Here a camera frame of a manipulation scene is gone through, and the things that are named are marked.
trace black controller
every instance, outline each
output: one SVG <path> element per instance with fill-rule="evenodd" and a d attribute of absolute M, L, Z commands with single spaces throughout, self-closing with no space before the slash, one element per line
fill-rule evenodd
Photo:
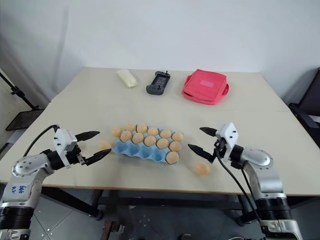
<path fill-rule="evenodd" d="M 156 71 L 155 78 L 152 83 L 145 87 L 146 92 L 152 95 L 162 95 L 165 91 L 166 85 L 170 79 L 168 71 Z"/>

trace white table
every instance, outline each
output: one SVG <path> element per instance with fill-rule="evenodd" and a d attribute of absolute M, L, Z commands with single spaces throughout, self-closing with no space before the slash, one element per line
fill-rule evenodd
<path fill-rule="evenodd" d="M 116 70 L 84 68 L 0 161 L 0 181 L 9 180 L 13 162 L 51 124 L 59 124 L 75 134 L 100 131 L 95 138 L 79 144 L 88 157 L 99 150 L 99 142 L 115 141 L 114 126 L 135 122 L 184 132 L 179 163 L 167 165 L 111 153 L 90 166 L 77 164 L 60 169 L 46 178 L 44 185 L 238 194 L 240 189 L 218 161 L 212 164 L 210 175 L 197 175 L 194 163 L 205 160 L 187 146 L 195 144 L 212 152 L 215 139 L 199 128 L 218 128 L 233 122 L 239 132 L 239 145 L 263 149 L 272 155 L 288 195 L 320 195 L 320 150 L 261 74 L 225 73 L 230 85 L 228 95 L 218 105 L 204 105 L 181 95 L 191 72 L 168 71 L 171 79 L 164 94 L 155 96 L 146 92 L 154 70 L 131 70 L 138 78 L 134 88 L 126 88 Z M 52 137 L 52 132 L 45 134 L 30 154 L 52 149 Z M 233 168 L 231 171 L 245 185 L 241 172 Z"/>

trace black chair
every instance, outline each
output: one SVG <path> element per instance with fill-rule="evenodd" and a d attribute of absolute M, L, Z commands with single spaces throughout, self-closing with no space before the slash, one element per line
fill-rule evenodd
<path fill-rule="evenodd" d="M 309 116 L 320 117 L 320 67 L 299 103 L 290 103 L 290 110 L 320 148 L 320 123 Z"/>

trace pink pouch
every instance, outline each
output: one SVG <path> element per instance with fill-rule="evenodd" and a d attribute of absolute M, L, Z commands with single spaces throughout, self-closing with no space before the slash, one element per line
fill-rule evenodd
<path fill-rule="evenodd" d="M 229 85 L 225 75 L 197 69 L 186 78 L 182 95 L 201 104 L 215 105 L 228 91 Z"/>

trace metal frame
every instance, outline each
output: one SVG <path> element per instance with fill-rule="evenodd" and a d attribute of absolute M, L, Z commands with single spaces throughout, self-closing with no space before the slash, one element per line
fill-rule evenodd
<path fill-rule="evenodd" d="M 241 211 L 241 215 L 234 220 L 238 225 L 244 226 L 256 220 L 255 213 L 251 210 L 247 200 L 243 195 L 237 195 L 237 201 L 223 200 L 189 200 L 189 199 L 172 199 L 172 198 L 140 198 L 140 197 L 120 197 L 119 190 L 110 190 L 109 196 L 102 196 L 104 190 L 95 189 L 90 199 L 90 203 L 81 201 L 71 194 L 56 188 L 42 187 L 42 195 L 58 204 L 70 207 L 77 211 L 83 212 L 96 220 L 100 220 L 103 215 L 98 209 L 98 205 L 107 207 L 116 206 L 161 206 L 161 207 L 178 207 L 178 208 L 206 208 L 221 210 Z M 319 199 L 315 196 L 287 196 L 288 204 L 292 209 Z"/>

